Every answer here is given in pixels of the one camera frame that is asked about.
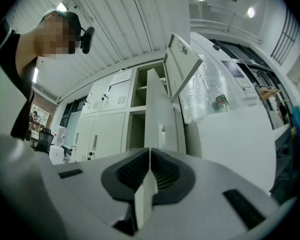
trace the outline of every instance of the plastic container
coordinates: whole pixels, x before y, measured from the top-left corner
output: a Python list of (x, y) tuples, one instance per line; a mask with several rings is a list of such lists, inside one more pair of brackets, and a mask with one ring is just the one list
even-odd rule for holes
[(67, 128), (58, 125), (54, 132), (54, 145), (61, 147), (65, 144)]

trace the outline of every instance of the door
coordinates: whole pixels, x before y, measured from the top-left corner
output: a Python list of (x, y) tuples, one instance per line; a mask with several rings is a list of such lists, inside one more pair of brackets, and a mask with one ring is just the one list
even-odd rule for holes
[(116, 155), (121, 152), (125, 114), (104, 114), (95, 118), (89, 147), (91, 159)]
[(178, 152), (173, 103), (155, 69), (147, 74), (144, 146)]
[[(129, 80), (119, 82), (111, 85), (111, 81), (108, 83), (108, 87), (105, 90), (104, 100), (101, 101), (100, 112), (125, 109), (127, 107), (128, 95), (130, 90), (132, 69), (129, 69), (130, 78)], [(118, 77), (119, 74), (126, 72), (120, 72), (113, 76)]]
[(163, 59), (168, 94), (172, 101), (178, 97), (201, 63), (202, 59), (190, 45), (177, 34), (172, 34)]
[(94, 125), (95, 116), (81, 117), (74, 135), (74, 145), (71, 154), (72, 162), (87, 160), (91, 131)]
[(86, 103), (82, 108), (81, 115), (95, 113), (98, 111), (101, 98), (104, 95), (105, 88), (109, 82), (109, 77), (105, 76), (97, 80), (86, 98)]

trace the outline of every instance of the black chair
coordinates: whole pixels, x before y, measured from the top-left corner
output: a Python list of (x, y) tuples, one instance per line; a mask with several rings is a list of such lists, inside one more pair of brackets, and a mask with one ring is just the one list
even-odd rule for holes
[(43, 128), (39, 132), (39, 140), (35, 150), (49, 154), (50, 145), (53, 139), (54, 136), (51, 134), (51, 130), (48, 128)]

